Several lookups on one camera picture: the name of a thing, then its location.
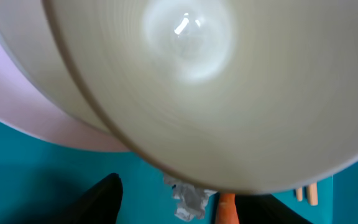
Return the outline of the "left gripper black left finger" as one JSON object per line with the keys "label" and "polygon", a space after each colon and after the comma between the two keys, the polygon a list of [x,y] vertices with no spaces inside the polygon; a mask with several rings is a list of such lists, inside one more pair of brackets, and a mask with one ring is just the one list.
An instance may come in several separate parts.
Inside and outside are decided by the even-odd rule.
{"label": "left gripper black left finger", "polygon": [[111,173],[88,189],[76,202],[53,217],[55,224],[115,224],[121,207],[123,185]]}

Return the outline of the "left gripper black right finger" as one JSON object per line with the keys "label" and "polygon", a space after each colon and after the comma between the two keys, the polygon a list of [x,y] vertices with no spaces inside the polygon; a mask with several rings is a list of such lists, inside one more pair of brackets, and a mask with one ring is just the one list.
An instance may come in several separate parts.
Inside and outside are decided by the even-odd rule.
{"label": "left gripper black right finger", "polygon": [[273,195],[236,195],[240,224],[311,224]]}

